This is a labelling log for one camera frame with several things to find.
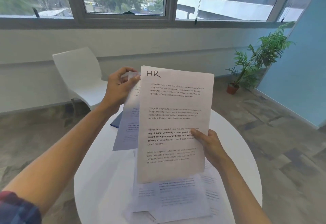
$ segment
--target patterned carpet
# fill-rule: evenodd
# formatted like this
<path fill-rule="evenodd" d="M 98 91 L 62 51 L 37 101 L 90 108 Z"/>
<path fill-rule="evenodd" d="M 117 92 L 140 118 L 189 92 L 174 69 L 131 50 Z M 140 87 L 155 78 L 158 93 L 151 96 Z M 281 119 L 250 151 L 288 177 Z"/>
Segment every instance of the patterned carpet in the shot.
<path fill-rule="evenodd" d="M 229 77 L 214 83 L 212 109 L 243 136 L 258 165 L 263 209 L 274 224 L 326 220 L 326 135 L 280 106 L 240 89 L 225 92 Z M 89 109 L 76 103 L 0 116 L 0 188 L 69 131 Z M 71 181 L 43 223 L 80 223 Z"/>

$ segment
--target window frame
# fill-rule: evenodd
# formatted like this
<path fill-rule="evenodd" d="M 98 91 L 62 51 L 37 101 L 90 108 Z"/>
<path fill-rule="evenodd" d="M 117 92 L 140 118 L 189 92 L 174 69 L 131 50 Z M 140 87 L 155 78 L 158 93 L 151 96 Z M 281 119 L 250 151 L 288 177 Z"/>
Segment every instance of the window frame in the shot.
<path fill-rule="evenodd" d="M 84 0 L 68 0 L 73 17 L 0 17 L 0 29 L 69 28 L 277 28 L 287 0 L 276 0 L 267 21 L 175 20 L 178 0 L 164 0 L 161 15 L 87 13 Z"/>

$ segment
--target chair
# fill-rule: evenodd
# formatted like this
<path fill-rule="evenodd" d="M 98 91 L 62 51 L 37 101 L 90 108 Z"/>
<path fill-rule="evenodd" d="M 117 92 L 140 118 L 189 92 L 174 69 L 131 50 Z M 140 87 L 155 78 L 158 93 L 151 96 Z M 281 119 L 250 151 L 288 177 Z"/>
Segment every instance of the chair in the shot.
<path fill-rule="evenodd" d="M 101 80 L 102 72 L 92 51 L 84 47 L 52 57 L 73 105 L 73 99 L 79 98 L 93 110 L 102 101 L 108 83 Z"/>

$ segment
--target blue wall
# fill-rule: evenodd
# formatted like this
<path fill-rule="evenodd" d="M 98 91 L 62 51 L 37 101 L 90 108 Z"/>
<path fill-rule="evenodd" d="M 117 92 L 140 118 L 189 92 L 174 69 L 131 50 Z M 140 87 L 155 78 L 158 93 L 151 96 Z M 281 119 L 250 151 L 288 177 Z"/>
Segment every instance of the blue wall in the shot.
<path fill-rule="evenodd" d="M 258 90 L 320 127 L 326 120 L 326 0 L 312 0 Z"/>

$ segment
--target white table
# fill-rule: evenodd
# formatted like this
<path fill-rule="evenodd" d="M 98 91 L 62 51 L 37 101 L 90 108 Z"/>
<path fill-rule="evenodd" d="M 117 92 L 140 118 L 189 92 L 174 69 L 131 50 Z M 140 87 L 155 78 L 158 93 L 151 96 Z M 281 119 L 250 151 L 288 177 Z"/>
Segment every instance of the white table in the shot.
<path fill-rule="evenodd" d="M 105 124 L 75 174 L 75 201 L 82 224 L 127 223 L 122 212 L 131 197 L 133 164 L 126 164 L 128 160 L 125 158 L 130 157 L 132 151 L 112 151 L 118 129 L 110 126 L 122 109 L 123 106 Z M 226 119 L 213 110 L 210 129 L 217 132 L 223 148 L 262 205 L 260 175 L 247 143 Z M 227 199 L 224 188 L 221 194 Z M 227 208 L 232 213 L 229 202 Z"/>

